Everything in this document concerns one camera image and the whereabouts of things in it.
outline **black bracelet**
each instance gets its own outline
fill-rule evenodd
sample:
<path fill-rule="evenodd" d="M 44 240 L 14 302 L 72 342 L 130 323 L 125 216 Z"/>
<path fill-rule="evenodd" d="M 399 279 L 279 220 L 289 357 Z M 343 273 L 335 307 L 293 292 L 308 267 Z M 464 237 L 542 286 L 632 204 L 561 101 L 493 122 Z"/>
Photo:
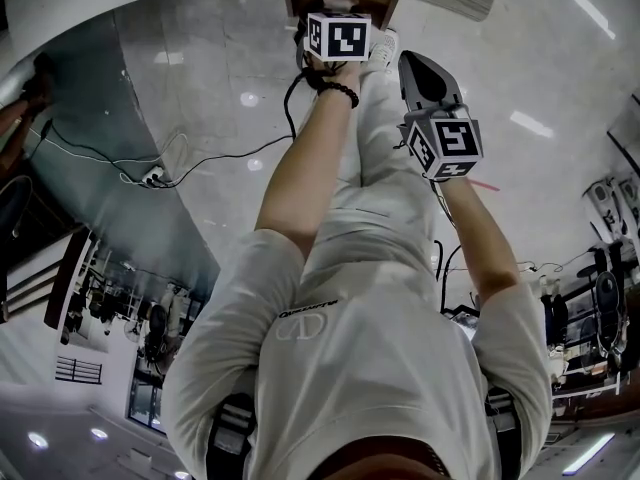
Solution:
<path fill-rule="evenodd" d="M 351 108 L 356 108 L 358 106 L 358 103 L 360 103 L 358 95 L 351 89 L 349 89 L 346 85 L 338 84 L 336 82 L 324 82 L 318 89 L 318 95 L 322 94 L 327 89 L 335 89 L 336 91 L 343 92 L 347 96 L 349 96 L 349 98 L 351 98 Z"/>

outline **white shorts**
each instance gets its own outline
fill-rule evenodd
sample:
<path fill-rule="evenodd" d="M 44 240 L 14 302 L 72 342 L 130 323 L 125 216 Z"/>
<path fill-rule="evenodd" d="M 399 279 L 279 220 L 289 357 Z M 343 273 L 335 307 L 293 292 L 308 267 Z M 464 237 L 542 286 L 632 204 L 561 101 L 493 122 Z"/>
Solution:
<path fill-rule="evenodd" d="M 397 126 L 405 113 L 399 85 L 383 70 L 365 68 L 336 192 L 303 281 L 359 261 L 398 261 L 432 273 L 437 199 L 409 149 L 393 149 L 402 140 Z"/>

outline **white t-shirt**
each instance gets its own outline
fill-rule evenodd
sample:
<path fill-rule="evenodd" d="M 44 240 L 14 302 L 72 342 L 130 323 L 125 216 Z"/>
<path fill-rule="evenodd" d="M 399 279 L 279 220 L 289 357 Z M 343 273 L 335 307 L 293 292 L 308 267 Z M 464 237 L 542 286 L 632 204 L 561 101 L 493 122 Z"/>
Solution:
<path fill-rule="evenodd" d="M 251 233 L 185 339 L 163 386 L 162 422 L 195 478 L 207 478 L 216 406 L 251 366 L 250 480 L 305 480 L 369 436 L 429 444 L 456 480 L 499 479 L 488 381 L 516 401 L 524 475 L 551 419 L 544 312 L 527 285 L 488 300 L 470 342 L 409 266 L 348 263 L 299 294 L 303 264 L 282 235 Z"/>

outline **person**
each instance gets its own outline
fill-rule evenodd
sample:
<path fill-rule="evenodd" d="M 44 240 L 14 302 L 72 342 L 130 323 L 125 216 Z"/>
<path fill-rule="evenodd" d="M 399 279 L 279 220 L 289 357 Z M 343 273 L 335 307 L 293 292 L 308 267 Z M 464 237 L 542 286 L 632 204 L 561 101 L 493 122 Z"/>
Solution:
<path fill-rule="evenodd" d="M 168 283 L 160 303 L 150 306 L 143 317 L 147 323 L 141 336 L 144 357 L 153 365 L 151 373 L 159 377 L 167 374 L 182 344 L 180 318 L 187 294 L 185 288 Z"/>
<path fill-rule="evenodd" d="M 41 53 L 34 59 L 33 65 L 35 74 L 23 85 L 20 98 L 0 109 L 0 136 L 20 119 L 20 123 L 0 151 L 0 182 L 7 180 L 15 172 L 34 119 L 51 104 L 53 63 L 46 53 Z"/>
<path fill-rule="evenodd" d="M 473 341 L 437 310 L 438 203 L 393 149 L 397 50 L 387 31 L 367 63 L 332 78 L 359 94 L 355 109 L 341 90 L 318 96 L 167 374 L 162 422 L 194 478 L 218 478 L 214 419 L 252 367 L 244 478 L 501 478 L 489 386 L 513 396 L 520 475 L 545 441 L 544 313 L 466 179 L 440 186 L 482 301 Z"/>
<path fill-rule="evenodd" d="M 569 310 L 562 295 L 558 279 L 547 282 L 547 276 L 540 277 L 540 301 L 544 306 L 545 336 L 549 352 L 557 350 L 564 352 L 567 341 L 567 322 Z"/>
<path fill-rule="evenodd" d="M 71 297 L 77 297 L 78 294 L 74 293 Z M 60 335 L 60 343 L 63 345 L 69 344 L 71 334 L 78 332 L 82 327 L 83 320 L 83 307 L 81 305 L 69 304 L 69 310 L 64 318 L 64 326 L 62 327 L 62 334 Z"/>

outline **strap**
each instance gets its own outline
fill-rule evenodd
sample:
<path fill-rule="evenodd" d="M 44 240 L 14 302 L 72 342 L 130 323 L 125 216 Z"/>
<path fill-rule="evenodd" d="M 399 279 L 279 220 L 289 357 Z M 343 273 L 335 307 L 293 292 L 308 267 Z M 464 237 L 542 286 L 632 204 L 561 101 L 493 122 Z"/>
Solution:
<path fill-rule="evenodd" d="M 485 401 L 485 412 L 496 428 L 502 480 L 518 480 L 522 456 L 520 419 L 513 397 L 501 388 L 491 388 Z"/>
<path fill-rule="evenodd" d="M 335 89 L 336 91 L 343 92 L 347 96 L 349 96 L 349 98 L 351 98 L 351 108 L 356 108 L 358 106 L 358 103 L 360 103 L 358 95 L 351 89 L 349 89 L 346 85 L 338 84 L 336 82 L 324 82 L 318 89 L 318 94 L 322 94 L 327 89 Z"/>
<path fill-rule="evenodd" d="M 246 393 L 225 398 L 213 420 L 207 448 L 207 480 L 242 480 L 256 426 L 253 400 Z"/>

